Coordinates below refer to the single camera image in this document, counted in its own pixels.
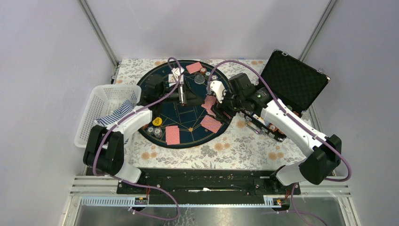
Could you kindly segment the yellow dealer button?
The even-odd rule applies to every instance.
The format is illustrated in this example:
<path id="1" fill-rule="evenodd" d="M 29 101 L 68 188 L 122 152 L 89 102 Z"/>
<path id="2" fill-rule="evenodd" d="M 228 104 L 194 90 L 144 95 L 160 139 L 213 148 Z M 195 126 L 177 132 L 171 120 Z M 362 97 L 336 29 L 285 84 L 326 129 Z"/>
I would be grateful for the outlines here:
<path id="1" fill-rule="evenodd" d="M 155 127 L 161 126 L 162 123 L 163 123 L 163 119 L 162 119 L 161 117 L 156 117 L 156 118 L 152 121 L 152 124 L 153 124 L 153 126 L 155 126 Z"/>

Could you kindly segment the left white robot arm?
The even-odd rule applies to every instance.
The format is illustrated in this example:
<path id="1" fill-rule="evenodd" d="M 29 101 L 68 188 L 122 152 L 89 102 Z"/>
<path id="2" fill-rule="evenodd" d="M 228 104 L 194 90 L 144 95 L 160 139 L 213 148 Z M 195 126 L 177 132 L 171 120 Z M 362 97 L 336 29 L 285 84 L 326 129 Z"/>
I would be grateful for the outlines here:
<path id="1" fill-rule="evenodd" d="M 204 98 L 193 92 L 183 78 L 169 86 L 162 78 L 153 76 L 146 81 L 144 88 L 134 85 L 133 91 L 141 92 L 138 100 L 127 100 L 115 113 L 101 118 L 92 127 L 83 163 L 92 167 L 95 175 L 101 171 L 128 182 L 128 188 L 139 194 L 145 190 L 146 181 L 140 177 L 140 169 L 125 162 L 127 141 L 153 120 L 163 103 L 197 106 L 202 104 Z"/>

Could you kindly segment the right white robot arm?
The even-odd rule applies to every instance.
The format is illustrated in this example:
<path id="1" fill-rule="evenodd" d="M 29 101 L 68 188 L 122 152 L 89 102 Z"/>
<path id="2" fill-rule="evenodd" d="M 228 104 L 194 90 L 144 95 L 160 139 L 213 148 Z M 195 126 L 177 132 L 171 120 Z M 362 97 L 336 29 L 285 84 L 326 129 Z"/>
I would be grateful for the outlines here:
<path id="1" fill-rule="evenodd" d="M 220 81 L 211 81 L 208 90 L 215 94 L 218 103 L 213 112 L 221 120 L 228 120 L 229 112 L 248 111 L 271 123 L 291 139 L 305 155 L 305 159 L 280 167 L 270 180 L 270 188 L 281 194 L 288 186 L 302 181 L 319 185 L 340 164 L 341 140 L 327 137 L 306 124 L 276 98 L 268 85 L 257 89 L 245 73 L 229 79 L 227 90 Z"/>

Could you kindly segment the red five chip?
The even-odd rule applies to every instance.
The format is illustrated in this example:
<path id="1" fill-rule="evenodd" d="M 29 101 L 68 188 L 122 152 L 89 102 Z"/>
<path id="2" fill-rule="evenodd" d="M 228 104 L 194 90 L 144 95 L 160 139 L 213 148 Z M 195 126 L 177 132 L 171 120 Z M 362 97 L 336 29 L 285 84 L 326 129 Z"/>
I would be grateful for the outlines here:
<path id="1" fill-rule="evenodd" d="M 205 67 L 200 68 L 199 71 L 201 74 L 205 74 L 207 72 L 207 69 Z"/>

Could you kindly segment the red card deck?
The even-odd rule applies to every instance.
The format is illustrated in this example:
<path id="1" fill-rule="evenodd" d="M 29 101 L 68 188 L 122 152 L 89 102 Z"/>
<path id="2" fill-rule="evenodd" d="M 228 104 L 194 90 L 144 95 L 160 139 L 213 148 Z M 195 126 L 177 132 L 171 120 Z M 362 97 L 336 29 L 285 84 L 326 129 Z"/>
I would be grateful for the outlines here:
<path id="1" fill-rule="evenodd" d="M 204 103 L 201 105 L 201 107 L 203 107 L 207 111 L 207 114 L 212 117 L 215 117 L 215 114 L 213 113 L 211 108 L 216 103 L 216 101 L 217 99 L 215 96 L 206 96 Z"/>

